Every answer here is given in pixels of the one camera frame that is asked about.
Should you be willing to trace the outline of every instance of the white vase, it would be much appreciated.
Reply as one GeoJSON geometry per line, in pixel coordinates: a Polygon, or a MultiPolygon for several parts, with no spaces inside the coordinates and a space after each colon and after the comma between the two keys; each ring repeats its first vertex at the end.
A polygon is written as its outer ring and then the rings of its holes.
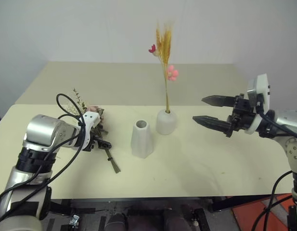
{"type": "Polygon", "coordinates": [[[154,151],[150,126],[145,120],[138,120],[133,125],[131,148],[132,154],[140,158],[146,158],[154,151]]]}
{"type": "Polygon", "coordinates": [[[176,123],[177,118],[174,112],[166,113],[165,110],[161,110],[157,115],[156,130],[161,135],[168,135],[175,130],[176,123]]]}

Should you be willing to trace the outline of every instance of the table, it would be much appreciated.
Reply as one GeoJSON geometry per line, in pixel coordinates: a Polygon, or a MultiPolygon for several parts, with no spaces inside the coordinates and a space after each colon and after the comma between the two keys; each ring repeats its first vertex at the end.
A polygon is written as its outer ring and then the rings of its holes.
{"type": "MultiPolygon", "coordinates": [[[[192,116],[226,119],[231,108],[172,106],[178,116],[170,135],[155,131],[155,117],[162,106],[104,105],[105,137],[121,168],[115,174],[103,150],[81,152],[75,162],[51,183],[52,199],[195,197],[270,194],[273,183],[289,170],[278,143],[258,134],[221,132],[196,124],[192,116]],[[151,124],[155,151],[146,159],[132,156],[132,126],[138,119],[151,124]]],[[[57,117],[56,105],[16,104],[0,122],[0,193],[16,164],[22,138],[30,119],[37,114],[57,117]]],[[[75,151],[62,148],[53,172],[60,170],[75,151]]],[[[282,180],[276,193],[289,193],[292,179],[282,180]]]]}

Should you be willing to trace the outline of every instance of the black cable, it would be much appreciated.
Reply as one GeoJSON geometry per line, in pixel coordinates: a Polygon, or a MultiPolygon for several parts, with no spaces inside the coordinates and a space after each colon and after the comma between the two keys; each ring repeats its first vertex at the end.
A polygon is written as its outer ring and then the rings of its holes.
{"type": "MultiPolygon", "coordinates": [[[[290,195],[290,196],[287,196],[287,197],[281,199],[280,201],[277,201],[276,203],[274,203],[274,204],[271,205],[271,208],[277,206],[278,204],[280,204],[280,203],[282,203],[282,202],[284,202],[284,201],[286,201],[286,200],[288,200],[288,199],[291,199],[292,197],[293,197],[293,196],[290,195]]],[[[251,231],[255,231],[256,226],[258,225],[259,220],[260,220],[260,219],[261,219],[267,212],[268,212],[268,209],[265,208],[264,211],[261,212],[261,213],[259,214],[259,216],[256,218],[256,220],[255,220],[254,223],[253,223],[253,226],[252,226],[251,231]]]]}
{"type": "Polygon", "coordinates": [[[277,124],[272,119],[270,119],[267,115],[265,115],[262,111],[260,111],[258,114],[260,115],[260,117],[262,117],[262,119],[264,119],[266,122],[270,123],[274,127],[276,127],[278,129],[280,129],[281,131],[286,132],[287,134],[297,138],[297,133],[293,132],[291,129],[289,129],[289,128],[285,127],[285,126],[277,124]]]}
{"type": "MultiPolygon", "coordinates": [[[[68,143],[68,142],[74,140],[74,139],[77,138],[77,137],[79,137],[79,135],[76,135],[76,136],[74,136],[74,137],[71,137],[70,139],[65,140],[64,142],[62,142],[62,143],[56,145],[55,147],[53,147],[53,148],[48,152],[48,154],[45,156],[45,158],[44,158],[43,160],[46,161],[46,160],[49,158],[49,156],[50,156],[56,149],[58,149],[59,147],[63,146],[65,143],[68,143]]],[[[28,184],[28,183],[30,183],[31,181],[33,181],[33,180],[38,176],[38,174],[41,172],[42,168],[43,168],[43,166],[40,166],[40,167],[38,168],[37,172],[36,172],[30,179],[28,179],[28,180],[26,180],[26,181],[24,181],[24,182],[15,184],[14,186],[12,186],[12,187],[6,189],[5,191],[3,191],[3,192],[0,194],[0,202],[1,202],[2,197],[3,197],[5,194],[7,194],[8,192],[10,192],[11,190],[15,190],[15,189],[17,189],[17,188],[20,188],[21,186],[23,186],[23,185],[25,185],[25,184],[28,184]]]]}
{"type": "Polygon", "coordinates": [[[274,183],[274,186],[272,188],[272,192],[271,192],[271,196],[270,196],[270,200],[269,200],[269,204],[268,204],[268,207],[267,207],[267,213],[266,213],[266,216],[265,216],[265,221],[264,221],[264,228],[263,230],[266,231],[266,228],[267,228],[267,223],[268,223],[268,218],[269,218],[269,212],[270,212],[270,209],[271,209],[271,205],[273,203],[273,199],[274,199],[274,194],[275,194],[275,190],[278,186],[278,183],[280,182],[280,180],[282,180],[284,177],[286,177],[287,175],[291,174],[292,171],[288,171],[286,173],[284,173],[282,176],[280,176],[277,181],[274,183]]]}
{"type": "Polygon", "coordinates": [[[51,179],[49,179],[49,180],[47,180],[47,181],[45,181],[44,183],[41,183],[40,185],[39,185],[39,187],[38,188],[36,188],[31,194],[29,194],[28,196],[26,196],[25,198],[23,198],[21,201],[19,201],[18,202],[18,204],[15,206],[15,207],[13,207],[12,209],[10,209],[10,210],[8,210],[4,215],[2,215],[1,217],[0,217],[0,222],[1,221],[3,221],[5,218],[7,218],[10,214],[12,214],[15,210],[17,210],[20,206],[22,206],[28,199],[30,199],[31,197],[33,197],[34,195],[36,195],[39,191],[41,191],[43,188],[45,188],[48,184],[50,184],[52,181],[54,181],[57,177],[59,177],[71,164],[72,164],[72,162],[76,159],[76,157],[78,156],[78,154],[80,153],[80,151],[81,151],[81,149],[82,149],[82,146],[83,146],[83,144],[84,144],[84,141],[85,141],[85,134],[86,134],[86,129],[85,129],[85,123],[84,123],[84,117],[83,117],[83,114],[81,113],[81,111],[80,111],[80,109],[79,109],[79,107],[76,105],[76,103],[69,97],[69,96],[67,96],[67,95],[65,95],[65,94],[58,94],[57,96],[56,96],[56,103],[57,103],[57,105],[64,111],[64,112],[66,112],[66,114],[65,115],[63,115],[63,116],[71,116],[71,117],[73,117],[73,118],[76,118],[77,119],[77,121],[78,121],[78,124],[79,124],[79,126],[81,127],[81,129],[80,129],[80,133],[77,135],[77,136],[80,136],[82,139],[81,139],[81,141],[80,141],[80,146],[79,146],[79,148],[77,149],[77,151],[76,151],[76,153],[75,153],[75,155],[71,158],[71,160],[54,176],[54,177],[52,177],[51,179]],[[76,115],[73,115],[73,114],[71,114],[71,113],[69,113],[69,112],[67,112],[62,106],[61,106],[61,104],[60,104],[60,102],[59,102],[59,97],[60,96],[64,96],[65,98],[67,98],[73,105],[74,105],[74,107],[77,109],[77,111],[78,111],[78,113],[79,113],[79,117],[80,117],[80,119],[82,120],[80,120],[79,118],[77,118],[77,116],[76,115]]]}

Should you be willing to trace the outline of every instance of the dried flower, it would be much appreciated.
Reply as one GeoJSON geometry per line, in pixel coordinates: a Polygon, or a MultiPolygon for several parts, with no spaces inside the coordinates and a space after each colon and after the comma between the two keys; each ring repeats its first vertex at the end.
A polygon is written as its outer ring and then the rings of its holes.
{"type": "Polygon", "coordinates": [[[168,80],[175,81],[178,76],[178,70],[174,70],[174,66],[170,65],[168,67],[168,80]]]}
{"type": "Polygon", "coordinates": [[[154,53],[156,51],[156,46],[153,44],[152,48],[148,50],[150,53],[154,53]]]}
{"type": "Polygon", "coordinates": [[[75,88],[73,88],[72,91],[73,91],[73,93],[74,93],[74,95],[75,95],[75,97],[76,97],[76,99],[77,99],[77,100],[76,100],[76,103],[77,103],[77,105],[79,106],[79,108],[81,109],[81,112],[82,112],[82,113],[85,112],[86,109],[87,109],[87,106],[86,106],[86,104],[84,103],[84,101],[81,99],[81,97],[80,97],[78,91],[77,91],[75,88]]]}
{"type": "Polygon", "coordinates": [[[87,112],[98,112],[98,106],[88,106],[86,111],[87,112]]]}
{"type": "Polygon", "coordinates": [[[154,56],[159,57],[160,53],[158,50],[156,50],[156,46],[153,44],[152,48],[148,50],[150,53],[152,53],[154,56]]]}
{"type": "Polygon", "coordinates": [[[168,60],[171,53],[171,40],[172,40],[172,28],[170,25],[164,25],[163,34],[160,33],[159,25],[156,28],[156,46],[153,44],[152,48],[148,51],[152,53],[154,56],[158,57],[162,68],[163,68],[163,76],[165,81],[165,87],[166,87],[166,112],[170,113],[169,110],[169,103],[168,103],[168,84],[167,81],[175,81],[176,77],[178,76],[178,71],[173,70],[168,71],[168,60]]]}

